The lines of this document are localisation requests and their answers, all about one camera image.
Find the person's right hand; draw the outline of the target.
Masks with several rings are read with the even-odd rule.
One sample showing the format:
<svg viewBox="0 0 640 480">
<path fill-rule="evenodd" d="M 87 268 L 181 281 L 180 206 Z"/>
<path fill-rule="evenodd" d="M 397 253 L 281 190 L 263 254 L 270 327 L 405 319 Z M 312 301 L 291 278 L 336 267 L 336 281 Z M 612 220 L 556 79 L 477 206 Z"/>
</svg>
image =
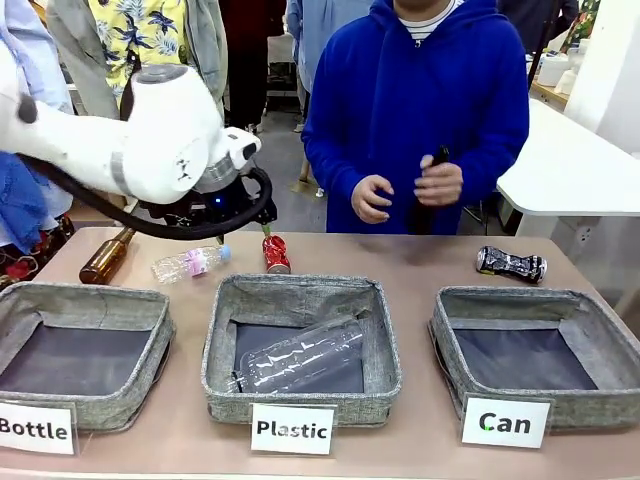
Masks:
<svg viewBox="0 0 640 480">
<path fill-rule="evenodd" d="M 351 206 L 356 216 L 366 224 L 386 222 L 390 215 L 385 211 L 392 205 L 394 195 L 391 183 L 379 175 L 366 176 L 354 187 Z"/>
</svg>

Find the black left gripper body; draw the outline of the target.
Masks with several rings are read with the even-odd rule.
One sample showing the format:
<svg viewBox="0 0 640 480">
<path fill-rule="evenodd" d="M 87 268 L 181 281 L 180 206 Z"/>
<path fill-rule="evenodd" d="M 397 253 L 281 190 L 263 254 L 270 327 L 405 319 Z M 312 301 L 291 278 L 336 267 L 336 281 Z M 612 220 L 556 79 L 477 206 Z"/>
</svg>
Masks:
<svg viewBox="0 0 640 480">
<path fill-rule="evenodd" d="M 167 226 L 187 229 L 213 229 L 234 231 L 246 225 L 255 216 L 258 197 L 245 187 L 225 187 L 215 192 L 189 191 L 182 199 L 171 204 L 139 201 L 154 220 L 164 220 Z"/>
</svg>

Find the person's left hand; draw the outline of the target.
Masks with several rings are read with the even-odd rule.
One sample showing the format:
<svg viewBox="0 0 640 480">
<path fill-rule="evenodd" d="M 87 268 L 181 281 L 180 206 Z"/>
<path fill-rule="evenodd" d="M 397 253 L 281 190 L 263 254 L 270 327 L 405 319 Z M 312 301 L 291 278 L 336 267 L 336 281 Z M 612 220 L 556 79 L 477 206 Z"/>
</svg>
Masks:
<svg viewBox="0 0 640 480">
<path fill-rule="evenodd" d="M 461 195 L 463 174 L 459 166 L 444 162 L 435 164 L 435 158 L 426 155 L 420 163 L 421 176 L 414 181 L 417 200 L 427 207 L 455 204 Z"/>
</svg>

